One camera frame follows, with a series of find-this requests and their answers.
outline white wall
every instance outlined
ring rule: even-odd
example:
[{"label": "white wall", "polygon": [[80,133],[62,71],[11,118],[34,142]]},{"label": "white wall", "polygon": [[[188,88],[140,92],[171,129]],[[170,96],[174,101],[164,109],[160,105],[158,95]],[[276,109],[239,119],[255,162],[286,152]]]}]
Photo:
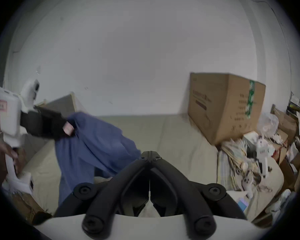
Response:
[{"label": "white wall", "polygon": [[[190,72],[226,72],[265,83],[264,110],[272,103],[284,110],[290,66],[280,26],[266,6],[249,0],[45,0],[20,21],[5,86],[20,92],[35,77],[41,83],[37,102],[73,91],[94,115],[175,114],[187,110]],[[300,45],[291,49],[300,56]]]}]

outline red label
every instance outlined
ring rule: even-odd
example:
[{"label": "red label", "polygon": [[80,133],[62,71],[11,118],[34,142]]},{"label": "red label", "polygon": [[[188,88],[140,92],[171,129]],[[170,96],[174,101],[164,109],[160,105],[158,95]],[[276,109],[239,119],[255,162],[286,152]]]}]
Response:
[{"label": "red label", "polygon": [[0,111],[7,112],[7,101],[0,99]]}]

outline plastic bag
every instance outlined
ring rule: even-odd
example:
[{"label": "plastic bag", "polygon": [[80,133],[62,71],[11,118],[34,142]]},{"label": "plastic bag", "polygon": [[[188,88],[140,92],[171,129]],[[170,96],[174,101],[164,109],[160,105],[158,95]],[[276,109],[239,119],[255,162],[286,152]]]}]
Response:
[{"label": "plastic bag", "polygon": [[279,126],[279,119],[274,114],[262,113],[257,124],[258,131],[265,137],[272,137]]}]

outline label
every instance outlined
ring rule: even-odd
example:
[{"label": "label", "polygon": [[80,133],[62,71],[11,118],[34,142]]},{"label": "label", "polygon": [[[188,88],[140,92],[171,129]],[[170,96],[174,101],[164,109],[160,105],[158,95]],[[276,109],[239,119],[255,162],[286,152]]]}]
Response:
[{"label": "label", "polygon": [[63,131],[65,132],[66,135],[71,136],[73,130],[74,130],[74,128],[69,122],[66,122],[64,124]]},{"label": "label", "polygon": [[0,99],[0,111],[7,112],[7,101]]},{"label": "label", "polygon": [[250,80],[249,95],[248,95],[248,101],[247,101],[246,112],[245,112],[247,118],[250,118],[251,116],[252,104],[254,98],[254,86],[255,86],[255,82]]}]

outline finger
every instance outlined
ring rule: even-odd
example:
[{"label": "finger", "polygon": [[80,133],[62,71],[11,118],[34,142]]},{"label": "finger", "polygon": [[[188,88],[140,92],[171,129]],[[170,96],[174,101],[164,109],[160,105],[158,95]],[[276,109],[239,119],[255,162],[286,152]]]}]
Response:
[{"label": "finger", "polygon": [[18,154],[4,141],[0,140],[0,152],[7,154],[11,158],[18,158]]}]

